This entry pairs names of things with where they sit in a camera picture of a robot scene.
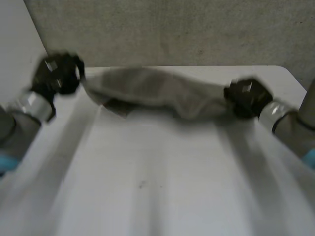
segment crumpled cloth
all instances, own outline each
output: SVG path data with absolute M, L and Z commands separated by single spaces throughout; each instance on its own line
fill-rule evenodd
M 167 107 L 185 120 L 207 120 L 220 117 L 228 110 L 223 86 L 157 69 L 111 69 L 84 79 L 82 85 L 97 104 L 105 107 L 120 104 L 120 109 L 125 111 L 132 111 L 134 105 Z

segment metal band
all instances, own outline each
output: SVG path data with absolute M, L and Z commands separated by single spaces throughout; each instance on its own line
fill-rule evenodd
M 50 103 L 41 95 L 35 92 L 27 92 L 9 103 L 7 111 L 19 111 L 44 122 L 49 119 L 53 109 Z
M 260 114 L 259 122 L 269 131 L 272 131 L 274 124 L 288 112 L 292 111 L 295 111 L 295 109 L 290 105 L 280 100 L 274 100 L 264 107 Z

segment fabric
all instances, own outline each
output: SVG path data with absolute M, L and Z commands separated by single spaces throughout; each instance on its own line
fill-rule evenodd
M 211 119 L 228 110 L 223 86 L 156 69 L 111 69 L 101 76 L 82 81 L 82 85 L 94 102 L 113 103 L 118 110 L 117 101 L 130 104 L 132 108 L 134 105 L 170 107 L 186 120 Z M 120 107 L 130 111 L 126 104 Z

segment gray wall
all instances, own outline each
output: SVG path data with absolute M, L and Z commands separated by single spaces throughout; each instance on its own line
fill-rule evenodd
M 315 0 L 25 0 L 48 51 L 88 66 L 280 65 L 315 77 Z

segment gray cylinder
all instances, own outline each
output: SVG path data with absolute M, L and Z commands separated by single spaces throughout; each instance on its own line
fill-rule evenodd
M 8 138 L 15 126 L 14 118 L 0 106 L 0 143 Z

